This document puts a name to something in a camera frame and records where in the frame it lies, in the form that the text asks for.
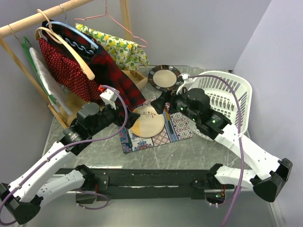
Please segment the red black plaid garment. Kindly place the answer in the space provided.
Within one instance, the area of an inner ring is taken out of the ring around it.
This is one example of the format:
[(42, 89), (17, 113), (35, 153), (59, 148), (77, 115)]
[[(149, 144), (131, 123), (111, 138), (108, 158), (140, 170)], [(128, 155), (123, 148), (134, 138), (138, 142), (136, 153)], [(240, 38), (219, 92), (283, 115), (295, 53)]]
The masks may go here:
[[(53, 48), (55, 48), (59, 53), (63, 54), (65, 57), (74, 60), (72, 54), (66, 49), (62, 44), (55, 42), (46, 31), (42, 31), (43, 39), (45, 39)], [(133, 83), (133, 81), (116, 65), (112, 57), (107, 53), (107, 51), (97, 43), (97, 52), (88, 56), (79, 51), (75, 51), (78, 55), (86, 62), (89, 68), (95, 75), (93, 81), (100, 85), (108, 85), (119, 91), (120, 96), (125, 102), (126, 106), (133, 110), (136, 106), (145, 102), (145, 98), (138, 89), (138, 87)]]

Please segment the light blue plastic hanger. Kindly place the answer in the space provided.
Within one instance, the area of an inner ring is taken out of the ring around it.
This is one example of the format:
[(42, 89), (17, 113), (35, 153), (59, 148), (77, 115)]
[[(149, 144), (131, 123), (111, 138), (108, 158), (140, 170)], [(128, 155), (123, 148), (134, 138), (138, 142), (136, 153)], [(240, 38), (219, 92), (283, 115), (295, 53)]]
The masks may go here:
[(42, 26), (50, 28), (59, 35), (65, 42), (67, 42), (76, 51), (88, 56), (92, 56), (97, 52), (98, 45), (88, 35), (76, 30), (75, 28), (63, 22), (51, 20), (44, 21)]

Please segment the yellow lemon print skirt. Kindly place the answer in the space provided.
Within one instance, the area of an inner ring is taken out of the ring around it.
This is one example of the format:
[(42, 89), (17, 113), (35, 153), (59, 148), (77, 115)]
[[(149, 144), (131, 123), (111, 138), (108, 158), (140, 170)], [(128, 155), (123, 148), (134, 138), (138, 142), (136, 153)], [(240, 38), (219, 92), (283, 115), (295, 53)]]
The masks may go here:
[(121, 70), (137, 70), (140, 66), (149, 66), (147, 55), (139, 44), (94, 30), (76, 23), (75, 28), (93, 37), (116, 62)]

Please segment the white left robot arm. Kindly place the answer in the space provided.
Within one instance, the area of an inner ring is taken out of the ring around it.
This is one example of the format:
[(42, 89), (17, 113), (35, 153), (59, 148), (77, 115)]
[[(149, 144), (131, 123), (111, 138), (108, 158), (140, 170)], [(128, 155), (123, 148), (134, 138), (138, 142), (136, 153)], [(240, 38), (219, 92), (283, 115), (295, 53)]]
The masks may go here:
[(0, 185), (0, 206), (5, 207), (15, 221), (23, 225), (32, 220), (50, 201), (74, 189), (89, 190), (95, 187), (94, 173), (85, 165), (77, 166), (66, 176), (48, 180), (69, 159), (76, 157), (93, 142), (93, 136), (111, 124), (130, 128), (140, 117), (127, 108), (103, 109), (95, 103), (85, 104), (71, 125), (66, 128), (49, 151), (28, 171), (11, 183)]

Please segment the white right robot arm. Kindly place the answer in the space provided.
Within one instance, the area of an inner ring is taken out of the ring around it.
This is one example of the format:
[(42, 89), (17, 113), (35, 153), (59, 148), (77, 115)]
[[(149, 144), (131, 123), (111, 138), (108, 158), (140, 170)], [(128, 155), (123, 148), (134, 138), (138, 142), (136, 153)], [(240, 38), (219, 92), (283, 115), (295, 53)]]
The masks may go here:
[(212, 188), (233, 184), (244, 187), (267, 202), (274, 202), (284, 187), (293, 167), (287, 159), (279, 159), (249, 139), (226, 116), (211, 108), (210, 98), (201, 88), (183, 89), (182, 93), (163, 91), (151, 101), (158, 114), (169, 104), (169, 113), (180, 113), (195, 123), (200, 133), (227, 147), (250, 169), (242, 170), (215, 164), (207, 173)]

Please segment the wooden hanger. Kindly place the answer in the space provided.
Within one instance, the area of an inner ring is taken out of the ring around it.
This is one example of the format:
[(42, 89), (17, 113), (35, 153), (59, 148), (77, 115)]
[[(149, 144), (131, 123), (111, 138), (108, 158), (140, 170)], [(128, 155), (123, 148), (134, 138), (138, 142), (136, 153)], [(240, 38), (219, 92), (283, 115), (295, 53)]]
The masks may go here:
[(89, 80), (93, 80), (95, 78), (94, 73), (92, 70), (89, 68), (89, 66), (86, 64), (86, 62), (78, 55), (78, 53), (59, 35), (57, 35), (53, 30), (52, 30), (52, 25), (50, 24), (49, 18), (46, 16), (46, 14), (38, 9), (38, 13), (41, 13), (43, 17), (49, 22), (49, 28), (46, 27), (39, 27), (35, 31), (35, 39), (39, 40), (39, 38), (42, 37), (42, 30), (46, 31), (46, 33), (58, 44), (62, 44), (63, 46), (66, 47), (66, 49), (72, 54), (74, 59), (78, 62), (80, 65), (81, 70), (83, 73), (88, 77)]

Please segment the pink wire hanger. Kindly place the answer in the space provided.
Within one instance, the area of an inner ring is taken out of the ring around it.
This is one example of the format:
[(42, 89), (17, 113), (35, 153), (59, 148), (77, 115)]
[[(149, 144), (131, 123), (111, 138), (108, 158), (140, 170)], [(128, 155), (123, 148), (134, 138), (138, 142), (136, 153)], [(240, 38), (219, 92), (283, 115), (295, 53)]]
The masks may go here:
[(109, 32), (111, 35), (136, 42), (140, 47), (146, 48), (148, 46), (147, 40), (133, 33), (129, 1), (119, 1), (118, 12), (120, 16), (118, 16), (118, 18), (116, 18), (116, 13), (113, 14), (110, 11), (111, 5), (112, 3), (110, 3), (109, 0), (105, 0), (103, 4), (104, 12), (102, 12), (101, 15), (75, 18), (74, 23), (83, 24), (104, 33)]

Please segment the red polka dot garment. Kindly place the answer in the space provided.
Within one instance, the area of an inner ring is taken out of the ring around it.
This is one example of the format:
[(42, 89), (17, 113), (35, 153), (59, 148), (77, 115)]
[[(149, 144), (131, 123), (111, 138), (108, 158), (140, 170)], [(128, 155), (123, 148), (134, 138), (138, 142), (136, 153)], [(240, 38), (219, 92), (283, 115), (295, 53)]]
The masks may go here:
[(80, 65), (53, 48), (45, 39), (39, 38), (39, 46), (54, 79), (87, 102), (100, 100), (99, 85), (81, 70)]

